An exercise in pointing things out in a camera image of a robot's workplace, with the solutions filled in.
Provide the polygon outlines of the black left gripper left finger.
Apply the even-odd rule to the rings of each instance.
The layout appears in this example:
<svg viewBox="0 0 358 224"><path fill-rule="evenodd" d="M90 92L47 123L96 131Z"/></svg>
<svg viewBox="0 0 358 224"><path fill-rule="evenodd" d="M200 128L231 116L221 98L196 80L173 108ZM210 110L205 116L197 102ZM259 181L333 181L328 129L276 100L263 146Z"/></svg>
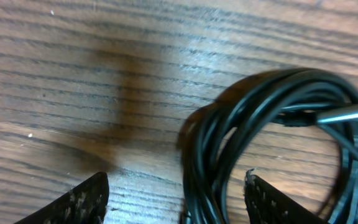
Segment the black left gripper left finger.
<svg viewBox="0 0 358 224"><path fill-rule="evenodd" d="M108 198L107 173L97 172L15 224L102 224L107 212Z"/></svg>

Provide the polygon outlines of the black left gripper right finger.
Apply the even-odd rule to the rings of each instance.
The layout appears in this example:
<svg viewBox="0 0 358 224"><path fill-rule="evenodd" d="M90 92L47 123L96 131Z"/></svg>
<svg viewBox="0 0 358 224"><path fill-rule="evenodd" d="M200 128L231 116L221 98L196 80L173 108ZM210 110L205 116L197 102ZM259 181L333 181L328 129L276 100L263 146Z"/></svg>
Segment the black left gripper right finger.
<svg viewBox="0 0 358 224"><path fill-rule="evenodd" d="M250 224L326 224L252 170L246 172L244 201Z"/></svg>

